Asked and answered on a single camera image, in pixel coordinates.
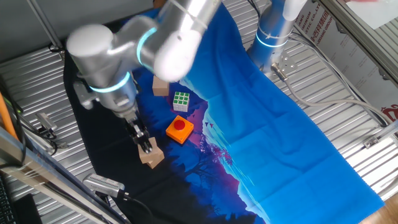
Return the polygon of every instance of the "white cable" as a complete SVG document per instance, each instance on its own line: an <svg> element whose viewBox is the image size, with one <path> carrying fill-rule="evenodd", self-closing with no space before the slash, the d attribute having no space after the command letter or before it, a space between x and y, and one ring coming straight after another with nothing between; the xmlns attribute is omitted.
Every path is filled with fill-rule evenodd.
<svg viewBox="0 0 398 224"><path fill-rule="evenodd" d="M339 72L337 70L337 68L332 63L330 63L327 59L325 59L322 55L320 55L320 53L315 48L313 48L311 45L309 45L305 42L299 41L297 39L293 39L293 40L292 39L293 38L291 38L290 41L301 43L302 45L307 46L308 48L312 49L324 62L326 62L328 65L330 65L336 72ZM349 84L344 79L344 76L340 73L339 73L339 75L340 75L342 81L346 84L347 88L349 88ZM290 85L289 81L286 81L286 85L289 88L290 92L292 92L294 97L296 97L296 99L298 99L299 101L301 101L302 103L304 103L307 106L327 106L327 105L332 105L332 104L337 104L337 103L354 103L357 105L364 106L364 107L368 108L369 110L373 111L374 113L378 114L387 124L392 123L391 119L389 119L384 113L380 112L377 108L371 106L368 103L365 103L365 102L362 102L359 100L335 100L335 101L329 101L329 102L324 102L324 103L310 103L310 102L307 102L307 101L301 99L299 96L297 96L297 94L292 89L292 86Z"/></svg>
<svg viewBox="0 0 398 224"><path fill-rule="evenodd" d="M298 39L295 39L295 38L292 38L292 37L290 37L289 41L293 41L293 42L300 43L300 44L302 44L302 45L304 45L304 46L307 46L308 48L312 49L312 50L321 58L321 60L323 60L325 63L327 63L327 64L339 75L339 77L341 78L341 80L343 81L343 83L345 84L345 86L347 87L347 89L348 89L354 96L357 95L357 94L350 88L350 85L348 84L347 80L345 80L345 77L344 77L344 75L340 72L340 70L338 70L328 59L325 59L325 57L322 56L318 50L316 50L315 48L313 48L313 47L312 47L311 45L309 45L308 43L305 43L305 42L303 42L303 41L301 41L301 40L298 40Z"/></svg>
<svg viewBox="0 0 398 224"><path fill-rule="evenodd" d="M354 103L357 105L361 105L363 107L366 107L367 109L373 111L374 113L376 113L377 115L379 115L380 117L382 117L387 124L391 124L392 121L390 120L390 118L388 118L384 113L380 112L377 108L359 101L359 100L333 100L333 101L326 101L326 102L321 102L321 103L311 103L308 101L305 101L304 99L302 99L301 97L299 97L297 95L297 93L293 90L292 86L290 85L290 82L288 80L285 81L285 84L287 86L287 88L290 90L290 92L292 93L292 95L298 99L300 102L302 102L303 104L307 105L307 106L329 106L329 105L334 105L334 104L340 104L340 103Z"/></svg>

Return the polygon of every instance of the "black device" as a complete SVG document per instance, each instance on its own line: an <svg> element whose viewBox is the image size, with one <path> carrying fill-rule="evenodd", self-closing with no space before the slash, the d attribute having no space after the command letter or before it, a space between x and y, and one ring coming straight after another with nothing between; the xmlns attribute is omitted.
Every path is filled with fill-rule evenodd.
<svg viewBox="0 0 398 224"><path fill-rule="evenodd" d="M18 224L4 174L0 175L0 224Z"/></svg>

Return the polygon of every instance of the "gray robot arm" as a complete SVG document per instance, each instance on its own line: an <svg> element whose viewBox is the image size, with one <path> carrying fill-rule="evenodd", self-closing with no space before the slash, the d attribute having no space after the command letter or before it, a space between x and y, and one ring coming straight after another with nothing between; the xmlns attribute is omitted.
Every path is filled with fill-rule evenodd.
<svg viewBox="0 0 398 224"><path fill-rule="evenodd" d="M78 76L92 90L74 84L81 104L90 109L91 100L97 100L124 118L134 142L150 153L149 134L137 113L132 71L144 66L168 82L184 77L220 4L221 0L168 0L157 19L133 17L116 34L102 25L72 32L67 49Z"/></svg>

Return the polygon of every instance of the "black cloth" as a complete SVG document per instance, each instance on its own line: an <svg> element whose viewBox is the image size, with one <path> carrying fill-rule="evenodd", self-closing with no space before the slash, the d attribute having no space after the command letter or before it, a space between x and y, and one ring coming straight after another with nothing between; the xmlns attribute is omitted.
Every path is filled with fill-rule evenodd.
<svg viewBox="0 0 398 224"><path fill-rule="evenodd" d="M253 216L209 218L209 210L198 203L184 181L185 168L175 167L172 157L166 157L156 169L142 164L137 146L125 129L124 121L110 110L95 103L92 110L80 105L73 89L78 69L71 56L65 54L64 84L83 142L98 175L126 186L132 198L146 204L155 216L154 223L253 223ZM147 212L134 202L115 200L132 223L148 223Z"/></svg>

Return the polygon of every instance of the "metal rail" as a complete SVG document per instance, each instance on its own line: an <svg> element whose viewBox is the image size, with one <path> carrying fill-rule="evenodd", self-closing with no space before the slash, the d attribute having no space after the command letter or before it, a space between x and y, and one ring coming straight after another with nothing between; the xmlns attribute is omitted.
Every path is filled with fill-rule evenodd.
<svg viewBox="0 0 398 224"><path fill-rule="evenodd" d="M80 182L74 176L66 178L62 174L66 170L40 150L27 150L23 167L10 167L3 171L96 223L128 223L83 184L77 185ZM21 157L22 144L0 128L0 164L15 164Z"/></svg>

